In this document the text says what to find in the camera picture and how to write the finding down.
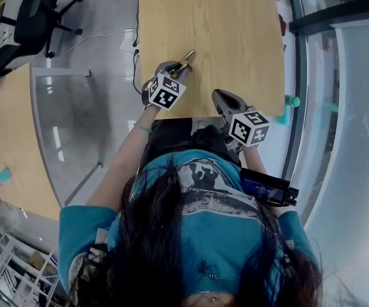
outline person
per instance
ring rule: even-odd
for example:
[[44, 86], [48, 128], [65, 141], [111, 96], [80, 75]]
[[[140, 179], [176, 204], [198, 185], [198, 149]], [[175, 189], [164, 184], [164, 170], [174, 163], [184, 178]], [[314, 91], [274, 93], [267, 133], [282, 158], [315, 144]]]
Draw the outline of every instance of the person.
[[[318, 306], [321, 272], [297, 212], [242, 192], [217, 128], [191, 135], [191, 119], [153, 123], [158, 112], [147, 105], [87, 204], [61, 211], [69, 305]], [[257, 149], [243, 150], [265, 173]]]

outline green wristband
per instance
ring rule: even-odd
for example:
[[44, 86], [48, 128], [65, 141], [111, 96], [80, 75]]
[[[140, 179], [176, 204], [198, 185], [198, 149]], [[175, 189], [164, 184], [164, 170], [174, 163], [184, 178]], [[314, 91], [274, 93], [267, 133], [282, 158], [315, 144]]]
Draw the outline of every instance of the green wristband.
[[151, 129], [148, 129], [147, 127], [143, 127], [143, 126], [141, 126], [141, 125], [140, 125], [140, 124], [138, 124], [138, 123], [135, 123], [135, 124], [134, 124], [134, 126], [135, 126], [135, 127], [138, 127], [139, 129], [145, 130], [145, 131], [146, 131], [146, 132], [148, 132], [148, 133], [152, 133], [152, 132], [153, 132]]

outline forearm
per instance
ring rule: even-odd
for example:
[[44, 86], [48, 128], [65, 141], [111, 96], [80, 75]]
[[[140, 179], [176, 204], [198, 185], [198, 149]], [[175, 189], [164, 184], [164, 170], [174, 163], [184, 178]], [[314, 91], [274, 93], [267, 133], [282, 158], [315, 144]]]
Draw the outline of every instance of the forearm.
[[246, 159], [247, 168], [251, 171], [257, 171], [263, 174], [267, 174], [265, 167], [262, 163], [260, 154], [255, 146], [243, 146], [242, 151], [244, 152], [244, 157]]
[[[137, 124], [150, 129], [159, 109], [148, 107]], [[120, 211], [120, 201], [127, 181], [133, 177], [140, 165], [143, 152], [148, 139], [148, 132], [134, 127], [127, 135], [122, 145], [114, 155], [112, 165], [103, 181], [98, 186], [87, 206], [103, 206]]]

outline hair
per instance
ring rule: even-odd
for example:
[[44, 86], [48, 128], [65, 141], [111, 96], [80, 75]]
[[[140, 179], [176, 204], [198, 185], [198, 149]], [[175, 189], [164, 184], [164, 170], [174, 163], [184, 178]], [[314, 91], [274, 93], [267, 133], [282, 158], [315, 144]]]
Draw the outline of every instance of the hair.
[[[84, 257], [69, 306], [180, 306], [185, 300], [180, 226], [189, 192], [182, 192], [172, 161], [152, 185], [147, 183], [144, 171], [126, 184], [117, 245], [99, 261]], [[244, 264], [236, 305], [320, 306], [320, 268], [288, 246], [265, 207], [259, 210], [263, 242]]]

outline wooden tabletop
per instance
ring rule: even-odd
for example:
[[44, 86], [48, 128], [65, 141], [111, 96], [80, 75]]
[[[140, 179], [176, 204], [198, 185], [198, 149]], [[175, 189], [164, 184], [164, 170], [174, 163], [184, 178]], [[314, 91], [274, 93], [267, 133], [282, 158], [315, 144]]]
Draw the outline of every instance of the wooden tabletop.
[[59, 219], [60, 207], [47, 176], [35, 130], [31, 67], [24, 65], [0, 79], [0, 172], [12, 178], [0, 198], [35, 214]]
[[196, 51], [187, 90], [159, 118], [217, 116], [215, 89], [267, 116], [283, 114], [285, 80], [275, 0], [139, 0], [141, 79]]

